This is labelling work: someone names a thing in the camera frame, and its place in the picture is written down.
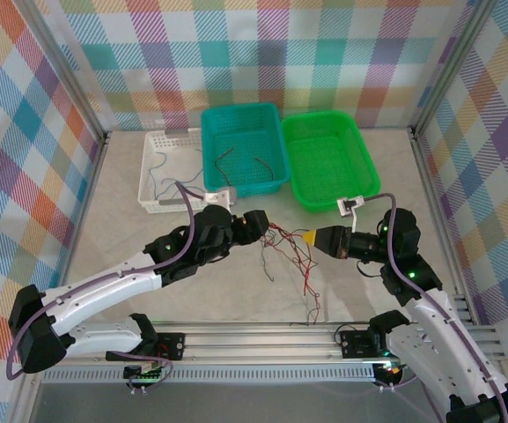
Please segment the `white perforated plastic basket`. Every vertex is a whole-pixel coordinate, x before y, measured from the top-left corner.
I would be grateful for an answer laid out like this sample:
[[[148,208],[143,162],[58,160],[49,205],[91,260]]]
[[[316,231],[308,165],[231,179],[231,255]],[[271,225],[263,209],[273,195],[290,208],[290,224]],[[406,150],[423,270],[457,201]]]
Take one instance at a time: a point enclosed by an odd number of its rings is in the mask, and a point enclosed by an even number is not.
[[[200,211],[203,196],[202,140],[199,129],[168,135],[163,130],[144,136],[138,185],[138,203],[149,214],[184,212],[186,206],[175,186],[180,182],[191,194],[192,209]]]

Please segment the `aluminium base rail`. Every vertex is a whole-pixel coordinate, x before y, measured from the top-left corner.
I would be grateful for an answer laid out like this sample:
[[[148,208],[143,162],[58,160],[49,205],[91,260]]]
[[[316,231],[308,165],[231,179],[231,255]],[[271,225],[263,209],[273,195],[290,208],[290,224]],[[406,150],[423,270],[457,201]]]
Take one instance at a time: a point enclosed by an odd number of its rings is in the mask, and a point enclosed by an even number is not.
[[[362,330],[352,323],[229,322],[162,323],[156,332],[182,332],[186,346],[184,364],[307,364],[343,360],[334,334],[341,330]],[[80,340],[67,352],[68,360],[105,360],[107,351],[134,346],[136,323],[82,323],[73,334]]]

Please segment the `green plastic mesh basket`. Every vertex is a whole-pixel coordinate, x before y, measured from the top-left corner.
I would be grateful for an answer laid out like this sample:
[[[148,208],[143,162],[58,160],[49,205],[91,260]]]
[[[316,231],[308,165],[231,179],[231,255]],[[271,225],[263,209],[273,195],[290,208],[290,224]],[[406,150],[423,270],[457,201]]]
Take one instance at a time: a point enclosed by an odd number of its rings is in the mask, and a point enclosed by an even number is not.
[[[380,178],[355,119],[328,110],[282,120],[291,187],[302,207],[329,212],[342,197],[379,193]]]

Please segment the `aluminium frame post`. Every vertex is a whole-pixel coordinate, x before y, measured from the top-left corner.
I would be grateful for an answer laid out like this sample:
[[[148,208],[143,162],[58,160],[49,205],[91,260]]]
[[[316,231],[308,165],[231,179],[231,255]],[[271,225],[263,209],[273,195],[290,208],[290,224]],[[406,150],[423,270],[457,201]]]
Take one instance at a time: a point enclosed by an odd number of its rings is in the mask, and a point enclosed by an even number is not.
[[[433,80],[424,88],[422,98],[418,101],[416,111],[409,124],[411,138],[418,141],[437,112],[451,83],[456,78],[469,51],[475,44],[483,26],[497,5],[498,0],[471,0],[467,20],[459,18],[455,24],[457,35],[451,35],[432,74]]]
[[[63,82],[67,93],[72,98],[81,116],[88,123],[97,139],[104,144],[107,141],[108,132],[99,122],[89,100],[85,96],[82,86],[79,84],[74,71],[71,69],[36,3],[34,0],[17,0],[16,5],[22,7],[22,13],[33,30],[35,38],[40,43],[44,53],[48,57],[48,61],[53,66],[57,77]]]

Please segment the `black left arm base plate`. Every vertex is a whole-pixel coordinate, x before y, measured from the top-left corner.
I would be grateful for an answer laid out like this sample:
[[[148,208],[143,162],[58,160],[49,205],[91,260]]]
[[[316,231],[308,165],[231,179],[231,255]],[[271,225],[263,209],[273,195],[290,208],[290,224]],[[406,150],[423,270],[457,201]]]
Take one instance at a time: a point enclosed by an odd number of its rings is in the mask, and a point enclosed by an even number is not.
[[[154,332],[152,335],[139,334],[137,344],[129,349],[119,347],[107,351],[107,361],[129,360],[121,354],[130,354],[145,357],[160,357],[168,360],[182,360],[186,346],[186,335],[182,332]]]

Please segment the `controller circuit board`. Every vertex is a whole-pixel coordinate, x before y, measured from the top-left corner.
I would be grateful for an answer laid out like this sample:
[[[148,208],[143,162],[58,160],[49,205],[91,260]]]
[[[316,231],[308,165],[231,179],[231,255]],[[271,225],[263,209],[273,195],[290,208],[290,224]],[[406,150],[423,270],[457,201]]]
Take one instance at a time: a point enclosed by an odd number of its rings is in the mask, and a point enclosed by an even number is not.
[[[143,365],[125,366],[122,370],[122,377],[126,380],[132,379],[136,383],[152,384],[158,382],[168,372],[169,368],[157,362],[145,363]]]
[[[373,364],[373,373],[376,379],[389,379],[395,377],[402,377],[405,364],[400,362],[386,361]]]

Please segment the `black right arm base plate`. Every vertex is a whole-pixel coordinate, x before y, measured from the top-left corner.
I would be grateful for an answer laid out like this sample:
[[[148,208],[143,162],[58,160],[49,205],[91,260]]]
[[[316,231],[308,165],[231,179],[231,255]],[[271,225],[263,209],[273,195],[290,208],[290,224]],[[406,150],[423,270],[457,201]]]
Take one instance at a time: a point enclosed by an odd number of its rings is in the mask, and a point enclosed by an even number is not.
[[[341,330],[334,334],[344,359],[395,357],[387,347],[387,332],[378,330]]]

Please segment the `aluminium side rail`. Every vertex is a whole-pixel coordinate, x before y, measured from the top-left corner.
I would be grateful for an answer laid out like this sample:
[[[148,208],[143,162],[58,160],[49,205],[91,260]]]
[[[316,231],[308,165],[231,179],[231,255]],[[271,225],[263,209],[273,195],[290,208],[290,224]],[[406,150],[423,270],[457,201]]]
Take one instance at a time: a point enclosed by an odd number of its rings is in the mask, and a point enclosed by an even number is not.
[[[416,134],[414,127],[408,127],[408,136],[411,150],[416,160],[418,173],[420,174],[420,178],[425,190],[430,214],[433,219],[434,230],[436,236],[438,237],[445,265],[451,275],[454,286],[453,290],[457,295],[460,295],[464,299],[465,304],[468,306],[470,323],[473,325],[478,325],[480,323],[479,317],[476,313],[475,305],[471,301],[468,288],[465,284],[464,274],[460,267],[460,260],[458,258],[456,248],[453,245],[453,239],[451,237],[451,231],[445,218],[444,208],[440,198],[438,197],[438,191],[434,184],[433,173],[429,169],[426,154],[423,151],[419,136]]]
[[[113,135],[112,131],[107,131],[104,132],[102,134],[102,137],[99,139],[94,166],[87,180],[85,194],[83,197],[83,201],[81,203],[80,212],[78,214],[78,221],[72,233],[71,244],[68,247],[67,254],[64,258],[63,267],[59,272],[59,279],[55,283],[51,284],[50,286],[51,288],[62,287],[66,285],[69,280],[72,263],[78,250],[78,245],[81,239],[87,214],[91,207],[91,202],[94,196],[95,189],[99,183],[99,176],[107,155],[107,150],[112,135]]]

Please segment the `teal plastic mesh basket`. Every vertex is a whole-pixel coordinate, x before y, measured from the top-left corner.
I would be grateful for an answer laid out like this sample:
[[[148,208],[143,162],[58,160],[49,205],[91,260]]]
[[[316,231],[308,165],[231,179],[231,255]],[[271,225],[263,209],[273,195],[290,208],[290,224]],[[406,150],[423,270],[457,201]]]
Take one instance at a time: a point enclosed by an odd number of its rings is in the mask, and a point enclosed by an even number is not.
[[[291,171],[276,105],[247,103],[201,115],[203,183],[234,187],[238,197],[276,193]]]

